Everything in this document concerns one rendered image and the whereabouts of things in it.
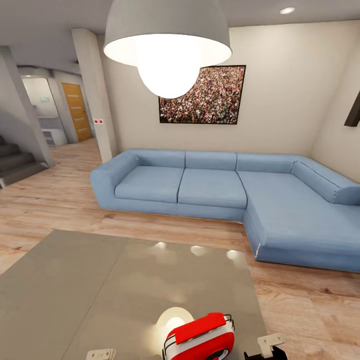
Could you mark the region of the radio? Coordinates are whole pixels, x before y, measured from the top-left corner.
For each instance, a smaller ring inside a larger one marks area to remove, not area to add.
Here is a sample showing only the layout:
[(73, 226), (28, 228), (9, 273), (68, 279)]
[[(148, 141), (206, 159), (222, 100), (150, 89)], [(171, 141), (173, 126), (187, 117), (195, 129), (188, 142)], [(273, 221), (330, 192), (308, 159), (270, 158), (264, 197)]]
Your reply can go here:
[(234, 320), (221, 312), (174, 328), (164, 342), (163, 360), (224, 360), (235, 341)]

